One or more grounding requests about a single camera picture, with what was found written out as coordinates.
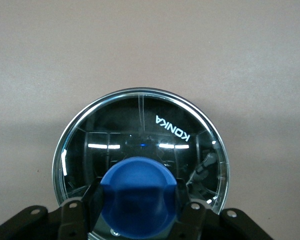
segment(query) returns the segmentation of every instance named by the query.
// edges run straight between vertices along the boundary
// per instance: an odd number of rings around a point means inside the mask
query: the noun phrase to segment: blue rubber cover
[[[102,216],[117,233],[146,239],[166,229],[176,216],[176,179],[161,163],[131,157],[111,167],[101,180]]]

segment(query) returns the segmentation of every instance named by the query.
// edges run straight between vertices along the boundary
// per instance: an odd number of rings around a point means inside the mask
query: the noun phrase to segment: mounting hole
[[[70,238],[73,238],[73,237],[75,237],[76,235],[77,235],[77,231],[72,231],[72,232],[69,233],[69,237],[70,237]]]
[[[35,210],[32,210],[32,211],[30,212],[31,215],[36,215],[36,214],[38,214],[38,213],[40,213],[40,209],[39,209],[39,208],[37,208],[37,209],[35,209]]]
[[[76,208],[77,206],[78,206],[78,203],[73,202],[73,203],[71,203],[71,204],[69,205],[69,208],[74,209],[74,208]]]
[[[194,203],[191,204],[191,208],[194,209],[194,210],[199,210],[200,205],[198,203],[194,202]]]
[[[236,218],[237,217],[237,214],[235,211],[232,211],[232,210],[228,210],[226,211],[226,214],[231,217],[231,218]]]

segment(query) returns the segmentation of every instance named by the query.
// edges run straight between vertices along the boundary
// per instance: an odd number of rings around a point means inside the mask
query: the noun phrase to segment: beige wall
[[[0,0],[0,224],[57,208],[55,147],[93,100],[185,97],[230,160],[226,207],[300,240],[300,1]]]

